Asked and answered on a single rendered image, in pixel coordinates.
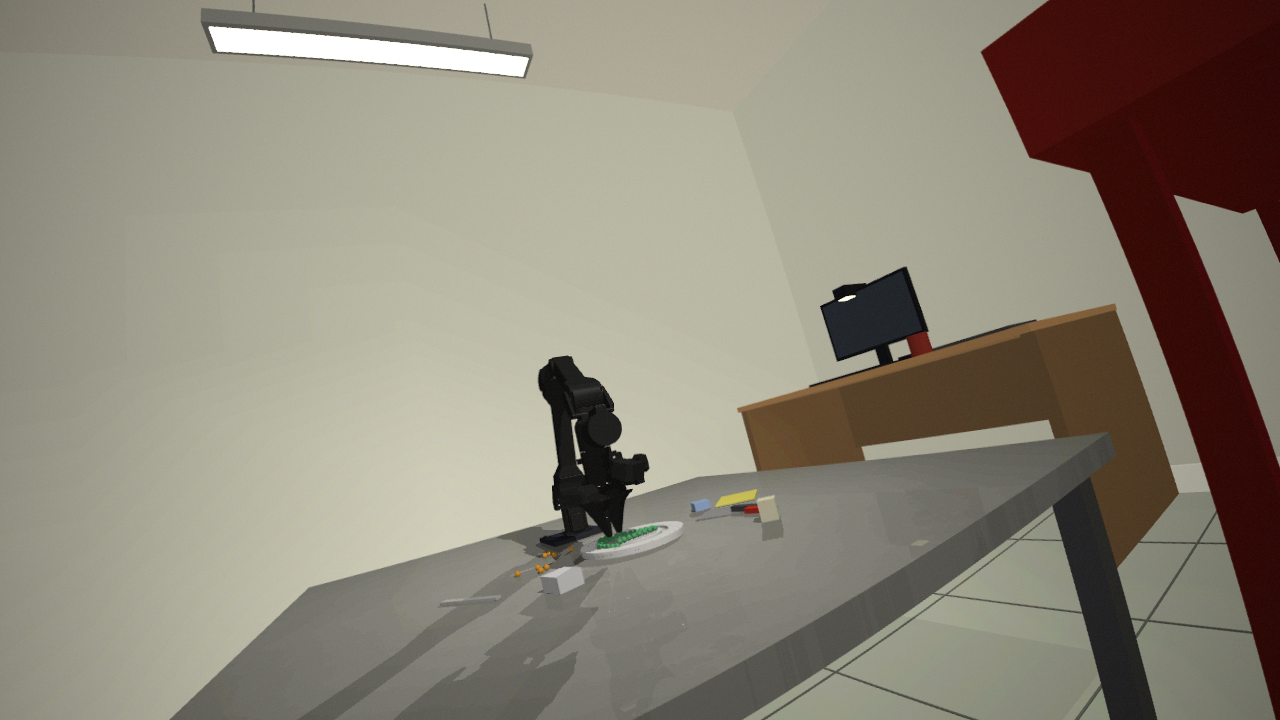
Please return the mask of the yellow flat rectangular board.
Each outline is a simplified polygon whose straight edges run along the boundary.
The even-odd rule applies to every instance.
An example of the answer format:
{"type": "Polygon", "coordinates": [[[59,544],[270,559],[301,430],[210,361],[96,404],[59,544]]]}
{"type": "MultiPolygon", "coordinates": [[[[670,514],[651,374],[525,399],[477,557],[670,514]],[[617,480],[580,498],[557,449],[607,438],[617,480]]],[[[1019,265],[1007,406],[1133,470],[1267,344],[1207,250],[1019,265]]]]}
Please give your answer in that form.
{"type": "Polygon", "coordinates": [[[726,506],[726,505],[731,505],[731,503],[740,503],[740,502],[744,502],[744,501],[754,500],[755,497],[756,497],[756,489],[750,489],[750,491],[736,493],[736,495],[722,496],[719,498],[719,501],[716,503],[716,507],[721,507],[721,506],[726,506]]]}

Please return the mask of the cream cube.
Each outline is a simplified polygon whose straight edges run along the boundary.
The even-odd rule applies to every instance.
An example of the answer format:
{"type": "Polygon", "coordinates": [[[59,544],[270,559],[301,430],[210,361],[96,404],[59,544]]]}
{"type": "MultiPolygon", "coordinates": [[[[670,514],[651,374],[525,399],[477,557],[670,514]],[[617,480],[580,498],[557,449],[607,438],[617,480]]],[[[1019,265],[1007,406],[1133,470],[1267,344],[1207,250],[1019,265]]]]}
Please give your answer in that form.
{"type": "Polygon", "coordinates": [[[780,509],[776,502],[776,496],[758,498],[756,506],[762,516],[762,523],[780,520],[780,509]]]}

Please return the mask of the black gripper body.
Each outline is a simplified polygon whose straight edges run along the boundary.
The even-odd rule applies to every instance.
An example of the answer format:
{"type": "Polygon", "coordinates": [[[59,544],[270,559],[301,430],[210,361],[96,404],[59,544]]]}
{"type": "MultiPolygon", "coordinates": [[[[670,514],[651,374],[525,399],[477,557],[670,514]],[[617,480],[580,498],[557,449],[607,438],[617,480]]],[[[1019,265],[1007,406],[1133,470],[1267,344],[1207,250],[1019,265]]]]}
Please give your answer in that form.
{"type": "Polygon", "coordinates": [[[614,495],[623,492],[626,489],[626,486],[634,486],[634,484],[637,486],[645,482],[645,479],[623,482],[614,478],[611,478],[611,480],[605,480],[605,477],[602,477],[602,460],[605,457],[605,454],[609,454],[611,459],[616,456],[614,455],[616,451],[611,452],[611,446],[604,448],[596,448],[588,452],[586,451],[580,452],[580,457],[576,459],[576,462],[577,465],[582,464],[585,480],[582,480],[582,486],[561,491],[558,496],[561,509],[581,503],[589,503],[593,501],[600,501],[605,498],[605,495],[614,495]]]}

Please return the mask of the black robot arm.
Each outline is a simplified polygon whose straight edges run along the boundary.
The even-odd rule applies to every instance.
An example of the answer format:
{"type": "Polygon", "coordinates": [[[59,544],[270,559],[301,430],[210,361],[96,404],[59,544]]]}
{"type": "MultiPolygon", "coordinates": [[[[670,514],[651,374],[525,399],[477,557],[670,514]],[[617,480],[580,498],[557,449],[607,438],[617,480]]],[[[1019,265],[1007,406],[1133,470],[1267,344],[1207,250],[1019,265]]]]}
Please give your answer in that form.
{"type": "MultiPolygon", "coordinates": [[[[571,420],[577,419],[573,430],[579,452],[614,445],[622,432],[621,421],[613,414],[614,402],[599,380],[582,375],[571,356],[550,357],[539,370],[538,382],[543,398],[550,406],[556,433],[558,468],[553,477],[552,502],[554,510],[562,512],[564,523],[562,534],[591,530],[582,507],[575,505],[561,509],[558,500],[561,491],[582,486],[585,480],[576,465],[571,420]]],[[[605,477],[605,480],[611,478],[623,482],[644,480],[644,471],[650,468],[646,455],[636,454],[632,459],[623,459],[621,452],[614,455],[616,457],[611,459],[609,454],[605,454],[602,460],[602,477],[605,477]]]]}

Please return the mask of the white round board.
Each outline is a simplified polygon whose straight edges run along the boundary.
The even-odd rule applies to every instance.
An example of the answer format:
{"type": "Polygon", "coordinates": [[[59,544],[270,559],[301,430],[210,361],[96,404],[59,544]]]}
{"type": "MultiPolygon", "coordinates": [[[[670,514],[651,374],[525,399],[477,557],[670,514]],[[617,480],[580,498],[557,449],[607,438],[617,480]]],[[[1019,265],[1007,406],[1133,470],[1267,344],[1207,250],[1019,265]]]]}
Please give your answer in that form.
{"type": "Polygon", "coordinates": [[[614,548],[607,548],[607,550],[596,548],[598,541],[602,537],[595,541],[591,541],[588,544],[584,544],[582,548],[580,548],[582,559],[603,560],[603,559],[616,559],[630,553],[641,553],[648,550],[654,550],[662,544],[667,544],[684,533],[684,524],[681,521],[658,521],[641,527],[628,528],[622,532],[628,533],[628,530],[635,530],[635,529],[639,530],[640,528],[644,529],[645,527],[649,528],[655,525],[658,527],[658,530],[652,530],[652,533],[646,532],[646,534],[636,536],[636,538],[631,538],[631,541],[622,542],[620,547],[614,548]]]}

